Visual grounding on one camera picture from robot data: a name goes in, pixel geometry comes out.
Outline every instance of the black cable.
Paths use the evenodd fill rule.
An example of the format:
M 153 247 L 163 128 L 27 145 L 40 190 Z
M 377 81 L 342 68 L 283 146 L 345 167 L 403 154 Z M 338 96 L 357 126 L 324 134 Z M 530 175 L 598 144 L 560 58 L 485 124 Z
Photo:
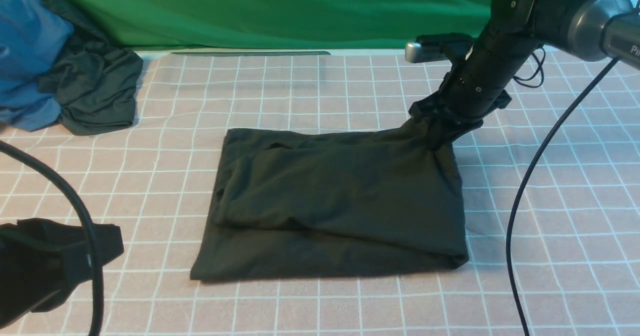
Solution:
M 545 50 L 544 47 L 540 47 L 539 49 L 542 50 L 542 60 L 540 60 L 540 58 L 538 58 L 538 56 L 535 54 L 535 52 L 533 54 L 531 54 L 531 56 L 533 56 L 533 58 L 535 59 L 535 63 L 537 64 L 537 69 L 535 70 L 535 72 L 533 73 L 533 75 L 531 77 L 528 77 L 527 79 L 523 79 L 522 77 L 519 76 L 514 76 L 513 80 L 522 85 L 522 86 L 526 86 L 527 88 L 540 88 L 540 86 L 542 86 L 542 84 L 544 84 L 545 81 L 545 70 L 543 68 L 544 64 L 545 64 L 545 60 L 547 59 L 547 51 Z M 535 77 L 538 76 L 538 74 L 540 74 L 540 82 L 537 85 L 530 85 L 530 84 L 526 84 L 524 83 L 524 81 L 531 81 L 533 80 Z
M 518 206 L 520 204 L 522 194 L 524 193 L 524 189 L 527 186 L 527 183 L 531 177 L 531 174 L 536 167 L 538 161 L 542 157 L 542 153 L 545 151 L 551 139 L 556 135 L 557 131 L 560 129 L 565 120 L 571 115 L 571 113 L 578 107 L 578 105 L 585 99 L 587 95 L 595 88 L 596 85 L 611 71 L 611 69 L 617 64 L 619 58 L 615 58 L 611 60 L 608 65 L 605 66 L 604 69 L 596 76 L 593 81 L 584 89 L 584 91 L 571 103 L 571 105 L 566 109 L 566 111 L 558 118 L 558 121 L 555 122 L 549 134 L 547 134 L 544 141 L 540 144 L 537 152 L 535 153 L 531 163 L 529 164 L 524 177 L 522 178 L 522 182 L 518 188 L 518 193 L 516 194 L 516 198 L 513 202 L 513 207 L 511 209 L 511 214 L 509 216 L 509 225 L 507 226 L 507 235 L 506 235 L 506 251 L 507 251 L 507 272 L 509 273 L 509 283 L 511 285 L 511 291 L 513 292 L 513 299 L 516 303 L 516 308 L 518 309 L 518 316 L 520 318 L 520 322 L 522 324 L 522 330 L 524 331 L 525 336 L 530 336 L 529 328 L 527 326 L 527 319 L 524 316 L 524 312 L 522 311 L 522 305 L 520 302 L 520 298 L 518 296 L 518 288 L 516 286 L 515 277 L 514 277 L 514 266 L 512 265 L 512 233 L 514 232 L 514 221 L 516 217 L 516 213 L 518 212 Z
M 60 176 L 55 170 L 46 166 L 45 163 L 13 147 L 6 142 L 0 140 L 0 152 L 9 157 L 25 164 L 26 166 L 39 172 L 53 183 L 58 190 L 71 203 L 82 224 L 84 238 L 87 243 L 87 252 L 89 261 L 91 262 L 91 283 L 93 288 L 93 314 L 91 316 L 91 327 L 89 328 L 89 336 L 98 336 L 103 327 L 103 318 L 105 317 L 105 279 L 103 277 L 102 260 L 98 254 L 98 238 L 96 237 L 96 229 L 91 220 L 89 211 L 82 199 L 73 187 Z

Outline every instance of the black folded t-shirt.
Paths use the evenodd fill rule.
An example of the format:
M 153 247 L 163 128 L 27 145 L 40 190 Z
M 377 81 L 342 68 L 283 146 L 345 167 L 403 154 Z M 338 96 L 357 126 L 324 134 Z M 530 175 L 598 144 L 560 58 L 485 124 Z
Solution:
M 469 260 L 462 181 L 426 122 L 306 135 L 231 129 L 190 277 L 380 277 Z

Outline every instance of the green backdrop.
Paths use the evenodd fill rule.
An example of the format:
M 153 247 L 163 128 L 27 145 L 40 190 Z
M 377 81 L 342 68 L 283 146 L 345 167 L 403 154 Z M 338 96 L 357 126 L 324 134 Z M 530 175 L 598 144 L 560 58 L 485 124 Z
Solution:
M 476 36 L 490 0 L 72 0 L 121 45 L 404 47 L 420 34 Z

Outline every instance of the table surface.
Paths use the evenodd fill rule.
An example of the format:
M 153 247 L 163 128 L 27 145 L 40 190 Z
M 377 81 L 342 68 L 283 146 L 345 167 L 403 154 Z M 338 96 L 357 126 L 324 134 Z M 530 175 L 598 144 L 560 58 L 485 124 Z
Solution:
M 505 229 L 517 186 L 558 116 L 604 67 L 549 52 L 539 89 L 455 142 L 471 261 L 456 272 L 204 286 L 189 280 L 226 130 L 302 133 L 396 127 L 448 63 L 402 56 L 170 54 L 147 60 L 135 127 L 96 137 L 56 126 L 0 138 L 42 159 L 117 224 L 125 254 L 105 269 L 105 335 L 516 336 Z M 522 76 L 533 72 L 528 64 Z M 567 120 L 535 170 L 513 237 L 536 336 L 640 335 L 640 73 L 619 65 Z M 78 224 L 41 176 L 0 158 L 0 222 Z M 90 283 L 0 335 L 86 335 Z

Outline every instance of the folded cloth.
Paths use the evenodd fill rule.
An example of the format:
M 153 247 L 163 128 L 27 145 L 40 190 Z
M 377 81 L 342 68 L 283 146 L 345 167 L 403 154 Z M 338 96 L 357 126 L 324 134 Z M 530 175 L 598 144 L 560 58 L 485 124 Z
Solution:
M 451 145 L 425 122 L 374 133 L 231 129 L 190 277 L 379 277 L 469 260 Z
M 74 28 L 40 0 L 0 0 L 0 122 L 34 131 L 55 123 L 60 104 L 40 92 L 37 77 L 48 72 Z
M 75 27 L 55 65 L 39 78 L 39 90 L 55 93 L 60 124 L 75 135 L 126 129 L 136 116 L 137 82 L 143 61 L 112 45 L 82 11 L 67 0 L 41 0 Z

